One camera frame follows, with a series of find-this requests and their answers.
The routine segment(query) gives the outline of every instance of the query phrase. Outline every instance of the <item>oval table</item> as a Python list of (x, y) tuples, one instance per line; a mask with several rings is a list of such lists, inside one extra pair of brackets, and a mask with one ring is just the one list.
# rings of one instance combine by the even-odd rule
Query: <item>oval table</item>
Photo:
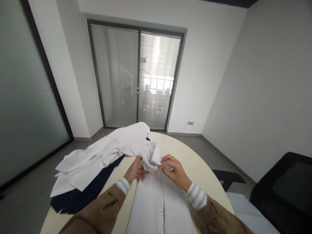
[[(207, 193), (210, 197), (219, 202), (228, 211), (234, 214), (231, 203), (222, 188), (220, 182), (209, 168), (209, 166), (202, 160), (202, 158), (196, 154), (190, 147), (186, 146), (182, 142), (161, 133), (150, 132), (149, 138), (156, 143), (161, 154), (167, 155), (171, 154), (177, 160), (179, 160), (190, 178), (195, 184), (197, 184), (202, 190)], [(101, 193), (103, 193), (107, 188), (117, 182), (118, 179), (124, 176), (125, 172), (128, 170), (130, 164), (134, 161), (135, 157), (125, 157), (122, 165), (116, 174), (111, 178), (107, 185), (103, 188)], [(129, 193), (119, 211), (115, 226), (112, 233), (120, 234), (125, 233), (128, 220), (130, 216), (132, 201), (136, 191), (136, 180), (131, 184)], [(206, 232), (203, 223), (197, 216), (196, 211), (189, 204), (190, 211), (194, 224), (197, 228), (198, 233)], [(43, 223), (41, 234), (57, 234), (62, 229), (62, 227), (67, 223), (67, 221), (73, 215), (69, 214), (57, 214), (55, 210), (50, 207), (48, 214)]]

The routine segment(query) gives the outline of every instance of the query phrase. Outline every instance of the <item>gray floor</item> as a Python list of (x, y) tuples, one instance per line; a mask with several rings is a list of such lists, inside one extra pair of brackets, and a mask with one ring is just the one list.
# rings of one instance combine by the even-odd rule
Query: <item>gray floor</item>
[[(49, 210), (50, 193), (56, 181), (55, 167), (63, 157), (75, 149), (85, 149), (93, 142), (106, 136), (113, 129), (104, 129), (92, 142), (74, 141), (24, 176), (2, 193), (5, 199), (0, 201), (1, 233), (40, 233)], [(216, 153), (203, 139), (194, 136), (173, 136), (193, 149), (211, 169), (237, 172), (227, 161)], [(249, 198), (253, 186), (233, 183), (230, 192), (244, 194)]]

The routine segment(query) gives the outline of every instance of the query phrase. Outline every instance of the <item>dark blue fabric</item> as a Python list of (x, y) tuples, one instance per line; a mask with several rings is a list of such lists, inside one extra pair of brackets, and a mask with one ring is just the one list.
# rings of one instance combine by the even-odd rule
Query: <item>dark blue fabric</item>
[(98, 197), (114, 168), (120, 164), (124, 157), (125, 155), (121, 156), (108, 167), (103, 168), (82, 192), (74, 189), (55, 196), (52, 198), (50, 205), (57, 213), (62, 210), (61, 214), (76, 214)]

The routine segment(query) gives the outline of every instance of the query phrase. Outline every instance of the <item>shirt sleeve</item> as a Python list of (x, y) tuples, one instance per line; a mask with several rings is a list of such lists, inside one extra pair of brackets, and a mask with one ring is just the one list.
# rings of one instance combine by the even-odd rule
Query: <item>shirt sleeve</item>
[(192, 183), (187, 198), (211, 233), (253, 234), (235, 215)]
[(126, 193), (118, 187), (119, 181), (101, 194), (97, 199), (75, 214), (59, 232), (61, 234), (109, 234), (111, 233), (118, 212), (123, 204), (126, 193), (130, 189), (128, 181), (125, 183)]
[(194, 182), (186, 193), (186, 196), (196, 211), (203, 208), (207, 203), (207, 195)]
[(116, 182), (116, 186), (120, 188), (125, 195), (127, 195), (130, 190), (130, 184), (124, 177)]

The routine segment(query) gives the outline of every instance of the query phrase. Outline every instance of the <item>window blinds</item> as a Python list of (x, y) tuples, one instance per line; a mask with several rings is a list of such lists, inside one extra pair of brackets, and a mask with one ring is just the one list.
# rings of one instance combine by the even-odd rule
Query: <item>window blinds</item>
[(91, 24), (105, 127), (137, 121), (138, 31)]
[(165, 130), (181, 37), (141, 33), (138, 121)]
[(164, 131), (181, 36), (89, 26), (104, 126), (145, 122), (153, 130)]

